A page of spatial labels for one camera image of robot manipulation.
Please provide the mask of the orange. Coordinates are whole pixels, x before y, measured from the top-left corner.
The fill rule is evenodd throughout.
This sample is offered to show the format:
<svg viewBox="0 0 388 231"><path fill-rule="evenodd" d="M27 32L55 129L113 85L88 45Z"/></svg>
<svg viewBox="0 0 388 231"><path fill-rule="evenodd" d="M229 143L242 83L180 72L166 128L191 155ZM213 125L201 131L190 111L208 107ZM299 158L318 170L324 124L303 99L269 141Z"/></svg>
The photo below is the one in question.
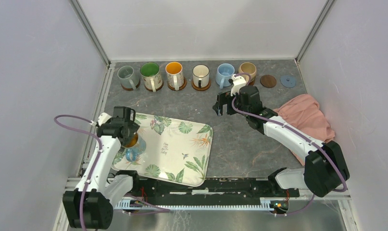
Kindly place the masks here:
<svg viewBox="0 0 388 231"><path fill-rule="evenodd" d="M124 146L125 158L129 162L135 162L146 150L146 141L136 133L129 144Z"/></svg>

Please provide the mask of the light blue mug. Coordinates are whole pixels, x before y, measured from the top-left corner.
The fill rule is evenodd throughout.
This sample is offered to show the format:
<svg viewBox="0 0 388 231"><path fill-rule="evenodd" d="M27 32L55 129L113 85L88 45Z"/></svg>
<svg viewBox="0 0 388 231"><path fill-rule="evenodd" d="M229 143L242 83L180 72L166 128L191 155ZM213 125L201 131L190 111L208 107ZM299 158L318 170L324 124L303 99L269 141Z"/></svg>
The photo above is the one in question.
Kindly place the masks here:
<svg viewBox="0 0 388 231"><path fill-rule="evenodd" d="M229 79L234 73L235 68L231 64L225 63L218 66L215 81L219 85L220 89L231 85Z"/></svg>

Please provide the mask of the cream enamel mug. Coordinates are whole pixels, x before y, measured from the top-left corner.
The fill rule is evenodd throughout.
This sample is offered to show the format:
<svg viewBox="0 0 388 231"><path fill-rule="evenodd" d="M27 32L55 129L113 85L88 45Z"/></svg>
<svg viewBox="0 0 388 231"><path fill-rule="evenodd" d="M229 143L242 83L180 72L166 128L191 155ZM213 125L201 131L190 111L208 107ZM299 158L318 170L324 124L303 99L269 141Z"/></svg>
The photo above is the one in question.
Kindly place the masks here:
<svg viewBox="0 0 388 231"><path fill-rule="evenodd" d="M204 89L209 85L209 83L210 83L210 77L209 77L210 70L209 70L208 66L203 65L203 64L196 65L192 70L192 74L193 74L192 83L196 88Z"/></svg>

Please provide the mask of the beige ceramic mug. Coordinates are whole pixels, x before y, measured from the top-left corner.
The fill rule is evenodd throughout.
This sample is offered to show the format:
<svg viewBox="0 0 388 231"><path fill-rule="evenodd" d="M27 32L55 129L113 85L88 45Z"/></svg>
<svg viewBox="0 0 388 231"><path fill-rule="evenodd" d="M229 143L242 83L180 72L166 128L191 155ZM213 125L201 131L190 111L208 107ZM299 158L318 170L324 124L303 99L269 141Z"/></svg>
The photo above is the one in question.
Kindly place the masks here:
<svg viewBox="0 0 388 231"><path fill-rule="evenodd" d="M242 75L242 76L246 79L247 82L249 82L250 79L256 78L257 68L253 63L245 62L239 66L238 72L239 73L248 73L250 75L250 77L248 75Z"/></svg>

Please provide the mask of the dark walnut coaster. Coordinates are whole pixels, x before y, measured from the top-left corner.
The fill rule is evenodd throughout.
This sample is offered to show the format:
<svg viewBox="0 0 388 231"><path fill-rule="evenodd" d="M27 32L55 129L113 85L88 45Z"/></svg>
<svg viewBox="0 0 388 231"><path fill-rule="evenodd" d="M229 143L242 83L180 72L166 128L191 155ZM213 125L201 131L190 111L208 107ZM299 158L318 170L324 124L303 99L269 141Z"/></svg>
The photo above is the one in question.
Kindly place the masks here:
<svg viewBox="0 0 388 231"><path fill-rule="evenodd" d="M273 88L277 84L277 80L272 75L261 76L260 83L266 88Z"/></svg>

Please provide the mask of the grey green ribbed mug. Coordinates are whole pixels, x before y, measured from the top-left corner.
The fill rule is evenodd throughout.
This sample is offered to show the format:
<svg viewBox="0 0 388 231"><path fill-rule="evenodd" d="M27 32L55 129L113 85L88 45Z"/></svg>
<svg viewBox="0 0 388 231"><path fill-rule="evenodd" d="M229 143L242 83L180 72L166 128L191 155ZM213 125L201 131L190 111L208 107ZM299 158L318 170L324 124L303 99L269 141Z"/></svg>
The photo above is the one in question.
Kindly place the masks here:
<svg viewBox="0 0 388 231"><path fill-rule="evenodd" d="M140 78L131 66L121 67L118 70L117 76L124 90L133 91L140 86Z"/></svg>

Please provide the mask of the white mug orange inside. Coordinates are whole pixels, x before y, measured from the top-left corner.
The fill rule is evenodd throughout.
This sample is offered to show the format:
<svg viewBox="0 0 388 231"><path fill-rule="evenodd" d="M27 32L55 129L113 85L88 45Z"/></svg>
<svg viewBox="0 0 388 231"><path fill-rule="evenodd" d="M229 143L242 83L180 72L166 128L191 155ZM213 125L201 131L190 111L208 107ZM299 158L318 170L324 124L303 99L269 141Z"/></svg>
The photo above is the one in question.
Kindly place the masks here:
<svg viewBox="0 0 388 231"><path fill-rule="evenodd" d="M166 65L165 70L167 74L167 83L178 90L184 82L182 64L179 62L170 62Z"/></svg>

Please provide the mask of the leaf patterned serving tray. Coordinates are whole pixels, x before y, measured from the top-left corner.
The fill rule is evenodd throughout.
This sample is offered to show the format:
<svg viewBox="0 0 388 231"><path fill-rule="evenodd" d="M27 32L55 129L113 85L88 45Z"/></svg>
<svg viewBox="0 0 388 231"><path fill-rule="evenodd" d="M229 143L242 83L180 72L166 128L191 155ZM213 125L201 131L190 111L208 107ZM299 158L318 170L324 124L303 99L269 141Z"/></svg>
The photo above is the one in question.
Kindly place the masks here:
<svg viewBox="0 0 388 231"><path fill-rule="evenodd" d="M122 147L112 169L135 170L143 177L193 187L203 184L214 135L210 125L142 113L135 122L146 150L137 161L129 162Z"/></svg>

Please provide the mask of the white mug green inside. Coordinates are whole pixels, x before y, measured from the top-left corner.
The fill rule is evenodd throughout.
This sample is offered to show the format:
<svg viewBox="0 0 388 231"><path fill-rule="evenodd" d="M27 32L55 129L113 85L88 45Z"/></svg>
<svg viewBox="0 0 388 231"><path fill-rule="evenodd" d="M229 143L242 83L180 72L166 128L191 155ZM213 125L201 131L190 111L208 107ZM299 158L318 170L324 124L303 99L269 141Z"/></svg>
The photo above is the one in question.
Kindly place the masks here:
<svg viewBox="0 0 388 231"><path fill-rule="evenodd" d="M155 90L163 84L163 78L160 73L160 66L156 63L145 63L140 68L140 74L144 80L144 85L149 89Z"/></svg>

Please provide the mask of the blue round coaster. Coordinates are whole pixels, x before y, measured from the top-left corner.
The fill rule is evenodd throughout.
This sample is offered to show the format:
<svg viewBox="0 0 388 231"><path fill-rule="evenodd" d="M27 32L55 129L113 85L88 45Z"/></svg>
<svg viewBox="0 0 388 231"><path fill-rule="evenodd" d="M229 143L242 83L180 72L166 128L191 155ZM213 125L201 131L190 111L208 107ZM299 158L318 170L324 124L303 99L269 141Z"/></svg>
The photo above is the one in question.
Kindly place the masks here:
<svg viewBox="0 0 388 231"><path fill-rule="evenodd" d="M296 78L294 76L285 75L280 77L281 84L286 88L293 88L296 86Z"/></svg>

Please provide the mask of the pink drawstring cloth bag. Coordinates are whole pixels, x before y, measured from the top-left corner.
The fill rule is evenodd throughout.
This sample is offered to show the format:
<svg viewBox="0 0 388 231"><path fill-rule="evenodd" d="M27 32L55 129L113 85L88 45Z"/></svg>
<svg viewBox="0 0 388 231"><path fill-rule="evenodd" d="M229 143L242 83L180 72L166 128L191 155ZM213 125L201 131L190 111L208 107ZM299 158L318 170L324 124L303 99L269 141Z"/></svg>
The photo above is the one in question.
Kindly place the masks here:
<svg viewBox="0 0 388 231"><path fill-rule="evenodd" d="M301 94L274 111L286 122L315 139L328 143L335 137L318 101L309 94Z"/></svg>

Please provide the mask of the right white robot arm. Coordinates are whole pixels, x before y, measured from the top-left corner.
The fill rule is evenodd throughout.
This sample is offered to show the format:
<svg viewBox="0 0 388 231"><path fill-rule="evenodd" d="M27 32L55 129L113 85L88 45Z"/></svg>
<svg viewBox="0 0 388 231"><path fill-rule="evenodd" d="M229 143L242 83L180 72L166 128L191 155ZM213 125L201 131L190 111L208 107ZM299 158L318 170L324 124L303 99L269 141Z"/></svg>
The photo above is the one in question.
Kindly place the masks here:
<svg viewBox="0 0 388 231"><path fill-rule="evenodd" d="M287 123L274 110L263 106L256 87L219 93L213 110L218 116L244 115L252 129L278 141L304 160L303 168L283 168L270 175L267 189L271 195L281 196L287 189L308 189L324 197L348 189L346 181L350 174L340 145L315 139Z"/></svg>

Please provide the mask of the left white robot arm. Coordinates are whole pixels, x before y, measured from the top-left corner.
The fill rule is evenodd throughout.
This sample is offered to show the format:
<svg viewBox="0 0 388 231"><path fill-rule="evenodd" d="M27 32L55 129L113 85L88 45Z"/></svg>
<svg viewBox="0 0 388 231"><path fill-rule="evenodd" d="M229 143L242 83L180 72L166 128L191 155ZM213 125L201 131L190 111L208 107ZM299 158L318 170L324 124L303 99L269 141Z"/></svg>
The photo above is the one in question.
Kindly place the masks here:
<svg viewBox="0 0 388 231"><path fill-rule="evenodd" d="M114 213L114 206L127 193L137 195L141 183L129 175L114 177L107 183L107 177L115 155L122 145L129 144L136 136L139 124L135 122L136 111L129 107L116 106L113 114L102 113L97 121L84 118L91 126L96 127L95 133L72 128L54 118L59 126L71 131L89 135L96 140L91 163L80 178L75 189L65 191L63 206L72 228L106 230L109 228Z"/></svg>

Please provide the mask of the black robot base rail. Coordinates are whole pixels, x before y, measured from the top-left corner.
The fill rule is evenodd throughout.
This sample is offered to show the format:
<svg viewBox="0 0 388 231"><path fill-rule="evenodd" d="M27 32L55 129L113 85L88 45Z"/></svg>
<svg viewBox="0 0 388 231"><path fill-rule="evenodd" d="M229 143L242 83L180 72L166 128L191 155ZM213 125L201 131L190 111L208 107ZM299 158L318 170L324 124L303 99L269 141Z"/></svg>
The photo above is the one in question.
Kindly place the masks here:
<svg viewBox="0 0 388 231"><path fill-rule="evenodd" d="M130 195L152 205L258 205L261 198L299 197L299 190L281 189L267 178L206 178L193 187L140 178Z"/></svg>

